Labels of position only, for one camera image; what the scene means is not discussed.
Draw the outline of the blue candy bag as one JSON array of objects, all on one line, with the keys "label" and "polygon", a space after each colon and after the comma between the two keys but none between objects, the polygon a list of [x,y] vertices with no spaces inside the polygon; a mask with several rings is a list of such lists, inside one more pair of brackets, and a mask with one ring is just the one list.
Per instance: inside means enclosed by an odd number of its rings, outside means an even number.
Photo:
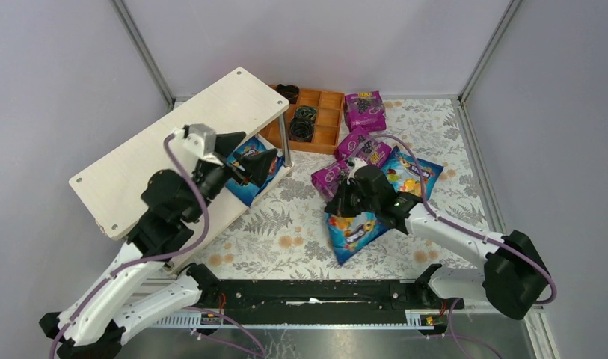
[{"label": "blue candy bag", "polygon": [[[273,150],[273,147],[269,147],[265,140],[261,139],[260,136],[254,136],[248,139],[243,144],[240,144],[228,157],[229,163],[235,165],[238,168],[243,169],[243,167],[239,164],[239,161],[236,159],[235,154],[239,154],[241,156],[245,155],[253,155],[255,153],[264,153],[267,150]],[[281,155],[281,151],[276,149],[277,153],[272,159],[271,167],[268,171],[268,176],[265,183],[262,186],[254,185],[253,183],[248,184],[239,184],[234,179],[229,179],[225,185],[226,189],[228,189],[233,195],[235,195],[241,202],[243,202],[246,206],[251,206],[254,199],[264,192],[267,189],[268,185],[275,178],[279,170],[283,167],[283,156]]]},{"label": "blue candy bag", "polygon": [[[423,170],[423,183],[426,190],[426,198],[432,194],[435,183],[443,171],[443,166],[424,159],[418,159]],[[400,148],[394,147],[386,162],[381,166],[388,182],[396,191],[412,193],[418,197],[422,196],[422,187],[419,184],[420,175],[414,160]]]},{"label": "blue candy bag", "polygon": [[371,212],[362,212],[351,218],[327,214],[325,223],[339,266],[389,230]]}]

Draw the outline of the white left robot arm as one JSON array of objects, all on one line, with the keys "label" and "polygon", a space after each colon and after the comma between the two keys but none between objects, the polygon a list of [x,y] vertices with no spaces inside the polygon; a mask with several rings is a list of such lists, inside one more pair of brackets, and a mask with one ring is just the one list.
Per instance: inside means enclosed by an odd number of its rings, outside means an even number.
[{"label": "white left robot arm", "polygon": [[191,264],[171,285],[130,303],[133,292],[171,259],[206,238],[209,205],[229,181],[262,187],[279,168],[277,149],[242,151],[243,132],[193,135],[176,131],[163,142],[173,163],[154,173],[141,198],[146,212],[116,257],[71,307],[45,314],[51,358],[114,358],[136,334],[159,319],[217,297],[216,277]]}]

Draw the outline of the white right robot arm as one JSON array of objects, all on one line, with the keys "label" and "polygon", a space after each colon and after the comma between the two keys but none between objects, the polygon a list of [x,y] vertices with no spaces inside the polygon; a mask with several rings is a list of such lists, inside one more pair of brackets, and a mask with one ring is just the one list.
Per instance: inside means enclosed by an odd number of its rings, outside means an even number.
[{"label": "white right robot arm", "polygon": [[325,212],[344,218],[372,213],[385,227],[431,240],[472,263],[472,269],[441,266],[426,275],[429,289],[438,298],[484,301],[503,315],[520,320],[546,288],[554,287],[527,234],[483,231],[443,216],[421,197],[395,190],[374,165],[358,168],[340,181]]}]

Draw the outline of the purple candy bag near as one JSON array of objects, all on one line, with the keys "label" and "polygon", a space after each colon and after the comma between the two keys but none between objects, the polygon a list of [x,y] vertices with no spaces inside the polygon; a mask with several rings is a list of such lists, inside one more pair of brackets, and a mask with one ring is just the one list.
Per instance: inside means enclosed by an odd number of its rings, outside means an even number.
[{"label": "purple candy bag near", "polygon": [[348,178],[350,170],[351,166],[342,159],[311,174],[311,183],[324,202],[334,198],[339,184]]}]

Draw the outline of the purple candy bag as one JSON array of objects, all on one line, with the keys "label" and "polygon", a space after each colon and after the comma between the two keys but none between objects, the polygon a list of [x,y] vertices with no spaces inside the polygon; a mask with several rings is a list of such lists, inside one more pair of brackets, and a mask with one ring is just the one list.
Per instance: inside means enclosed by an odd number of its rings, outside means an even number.
[{"label": "purple candy bag", "polygon": [[380,168],[392,152],[392,147],[384,142],[373,139],[372,136],[362,127],[355,127],[339,143],[334,150],[336,160],[347,159],[357,148],[360,150],[356,157],[364,160],[368,165],[375,165]]},{"label": "purple candy bag", "polygon": [[380,92],[351,93],[344,96],[345,122],[350,131],[360,127],[367,132],[384,131],[387,117]]},{"label": "purple candy bag", "polygon": [[311,183],[324,202],[334,198],[339,184],[348,178],[350,170],[351,166],[342,159],[311,174]]}]

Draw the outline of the purple candy bag middle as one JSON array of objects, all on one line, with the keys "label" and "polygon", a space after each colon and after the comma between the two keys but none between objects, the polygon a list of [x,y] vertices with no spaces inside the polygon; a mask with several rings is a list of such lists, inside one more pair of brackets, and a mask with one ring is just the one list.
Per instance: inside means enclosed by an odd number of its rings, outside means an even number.
[{"label": "purple candy bag middle", "polygon": [[360,150],[356,157],[364,160],[368,165],[375,165],[380,168],[392,152],[392,147],[384,142],[373,139],[372,136],[362,127],[355,127],[339,143],[334,150],[336,160],[347,159],[357,148]]}]

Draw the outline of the purple candy bag far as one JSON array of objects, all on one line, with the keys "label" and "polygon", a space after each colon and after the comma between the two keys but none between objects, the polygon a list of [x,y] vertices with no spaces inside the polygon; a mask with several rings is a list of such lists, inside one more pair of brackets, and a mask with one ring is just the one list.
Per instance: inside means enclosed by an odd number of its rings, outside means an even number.
[{"label": "purple candy bag far", "polygon": [[384,131],[387,117],[380,92],[351,93],[344,96],[345,122],[350,131],[360,127],[367,132]]}]

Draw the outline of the black coiled item bottom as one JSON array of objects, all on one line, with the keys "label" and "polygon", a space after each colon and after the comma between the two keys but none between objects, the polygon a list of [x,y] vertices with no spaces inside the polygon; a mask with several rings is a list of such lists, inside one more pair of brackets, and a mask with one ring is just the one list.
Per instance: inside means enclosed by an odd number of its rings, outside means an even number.
[{"label": "black coiled item bottom", "polygon": [[289,139],[297,142],[311,142],[314,136],[314,123],[308,119],[295,118],[289,125]]}]

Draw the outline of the black coiled item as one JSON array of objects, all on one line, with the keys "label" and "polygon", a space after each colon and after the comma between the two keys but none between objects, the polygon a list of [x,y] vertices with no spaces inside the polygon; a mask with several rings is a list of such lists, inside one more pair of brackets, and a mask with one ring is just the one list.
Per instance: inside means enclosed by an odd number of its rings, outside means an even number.
[{"label": "black coiled item", "polygon": [[289,100],[290,104],[296,104],[300,94],[300,88],[296,85],[278,84],[275,90],[284,98]]},{"label": "black coiled item", "polygon": [[311,142],[314,136],[314,123],[308,119],[295,118],[289,125],[289,139],[297,142]]},{"label": "black coiled item", "polygon": [[295,109],[293,117],[306,119],[312,123],[315,123],[317,113],[318,113],[318,109],[316,107],[302,105]]}]

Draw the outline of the black coiled item middle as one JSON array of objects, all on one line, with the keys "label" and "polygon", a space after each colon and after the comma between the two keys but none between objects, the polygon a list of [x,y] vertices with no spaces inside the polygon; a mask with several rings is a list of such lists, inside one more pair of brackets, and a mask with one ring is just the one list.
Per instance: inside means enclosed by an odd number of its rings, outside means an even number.
[{"label": "black coiled item middle", "polygon": [[295,109],[293,117],[306,119],[312,123],[315,123],[317,113],[318,113],[318,109],[316,107],[302,105]]}]

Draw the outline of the black coiled item top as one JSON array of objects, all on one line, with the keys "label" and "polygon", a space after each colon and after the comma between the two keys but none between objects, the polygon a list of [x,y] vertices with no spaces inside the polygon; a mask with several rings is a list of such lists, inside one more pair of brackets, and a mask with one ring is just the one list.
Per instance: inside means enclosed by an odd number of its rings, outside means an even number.
[{"label": "black coiled item top", "polygon": [[296,85],[278,84],[275,90],[284,98],[289,100],[290,104],[296,104],[300,94],[300,88]]}]

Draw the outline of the orange wooden compartment tray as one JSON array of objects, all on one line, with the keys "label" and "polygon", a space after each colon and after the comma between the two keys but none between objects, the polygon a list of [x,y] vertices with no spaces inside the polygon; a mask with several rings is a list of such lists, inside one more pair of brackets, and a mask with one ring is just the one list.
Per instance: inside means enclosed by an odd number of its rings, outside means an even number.
[{"label": "orange wooden compartment tray", "polygon": [[289,100],[284,113],[286,136],[293,150],[332,154],[339,143],[345,94],[297,85],[273,85]]}]

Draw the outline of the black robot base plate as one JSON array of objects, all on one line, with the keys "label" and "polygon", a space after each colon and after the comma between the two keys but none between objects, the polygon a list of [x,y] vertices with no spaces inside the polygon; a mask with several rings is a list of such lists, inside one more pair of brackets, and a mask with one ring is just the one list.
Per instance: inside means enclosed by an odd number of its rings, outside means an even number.
[{"label": "black robot base plate", "polygon": [[196,307],[279,319],[296,314],[425,310],[439,314],[464,302],[438,298],[424,283],[412,280],[217,280]]}]

